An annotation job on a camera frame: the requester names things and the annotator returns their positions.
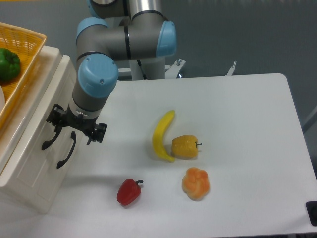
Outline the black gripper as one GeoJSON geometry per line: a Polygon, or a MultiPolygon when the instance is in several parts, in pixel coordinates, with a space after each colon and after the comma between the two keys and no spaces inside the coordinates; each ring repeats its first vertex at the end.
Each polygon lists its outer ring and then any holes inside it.
{"type": "Polygon", "coordinates": [[[96,124],[96,120],[97,118],[84,119],[83,116],[76,116],[71,109],[65,110],[59,104],[54,104],[46,122],[55,127],[56,134],[59,134],[67,126],[83,132],[88,137],[87,145],[90,145],[91,142],[102,143],[107,129],[107,124],[96,124]]]}

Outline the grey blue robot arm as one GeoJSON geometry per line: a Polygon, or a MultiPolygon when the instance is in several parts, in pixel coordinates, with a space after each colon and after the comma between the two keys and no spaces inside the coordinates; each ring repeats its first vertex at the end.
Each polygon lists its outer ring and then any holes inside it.
{"type": "Polygon", "coordinates": [[[134,60],[146,79],[165,77],[165,58],[177,49],[176,29],[159,0],[90,0],[91,17],[77,27],[77,78],[68,107],[55,104],[47,122],[102,142],[107,125],[97,123],[114,90],[117,61],[134,60]]]}

